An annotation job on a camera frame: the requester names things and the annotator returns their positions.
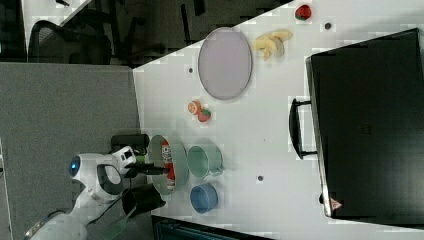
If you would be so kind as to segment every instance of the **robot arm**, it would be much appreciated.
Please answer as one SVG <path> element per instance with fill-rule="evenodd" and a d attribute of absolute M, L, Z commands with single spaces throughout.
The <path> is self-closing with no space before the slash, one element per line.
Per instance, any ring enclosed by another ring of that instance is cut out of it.
<path fill-rule="evenodd" d="M 75 206 L 69 214 L 59 214 L 38 222 L 25 235 L 31 240 L 85 240 L 87 225 L 100 218 L 124 191 L 122 179 L 135 177 L 138 173 L 159 175 L 166 169 L 137 162 L 131 147 L 108 155 L 80 154 L 70 166 L 72 179 L 84 184 Z"/>

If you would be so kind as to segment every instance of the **red triangle sticker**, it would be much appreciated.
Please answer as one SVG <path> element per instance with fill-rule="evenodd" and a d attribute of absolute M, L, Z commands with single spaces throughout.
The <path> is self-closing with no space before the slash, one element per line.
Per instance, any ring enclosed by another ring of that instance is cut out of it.
<path fill-rule="evenodd" d="M 336 200 L 332 198 L 330 198 L 330 203 L 331 203 L 331 209 L 333 209 L 333 211 L 343 207 L 343 204 L 337 202 Z"/>

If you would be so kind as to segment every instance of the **white plate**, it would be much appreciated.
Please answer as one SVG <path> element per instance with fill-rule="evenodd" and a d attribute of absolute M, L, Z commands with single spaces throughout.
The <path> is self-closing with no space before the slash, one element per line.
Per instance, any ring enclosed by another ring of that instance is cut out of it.
<path fill-rule="evenodd" d="M 229 100 L 239 96 L 250 80 L 252 55 L 243 34 L 231 28 L 211 32 L 199 53 L 199 77 L 214 98 Z"/>

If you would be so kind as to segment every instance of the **suitcase handle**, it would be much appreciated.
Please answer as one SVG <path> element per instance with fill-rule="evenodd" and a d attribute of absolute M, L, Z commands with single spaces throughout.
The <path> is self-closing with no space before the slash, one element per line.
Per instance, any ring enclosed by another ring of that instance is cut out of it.
<path fill-rule="evenodd" d="M 300 132 L 299 112 L 297 111 L 297 108 L 300 106 L 309 105 L 309 104 L 311 104 L 311 101 L 300 102 L 300 101 L 297 101 L 295 98 L 293 99 L 292 106 L 290 108 L 290 115 L 289 115 L 290 138 L 291 138 L 294 150 L 296 151 L 300 159 L 303 159 L 303 157 L 307 155 L 317 154 L 317 151 L 306 152 L 306 151 L 303 151 L 303 148 L 302 148 L 302 134 Z"/>

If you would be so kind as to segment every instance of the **blue bowl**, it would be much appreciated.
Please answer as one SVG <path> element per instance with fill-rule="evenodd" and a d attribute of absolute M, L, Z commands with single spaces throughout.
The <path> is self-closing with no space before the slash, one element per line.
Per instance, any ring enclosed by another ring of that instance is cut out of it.
<path fill-rule="evenodd" d="M 191 189 L 190 201 L 194 210 L 203 214 L 216 207 L 218 204 L 218 194 L 210 183 L 206 183 Z"/>

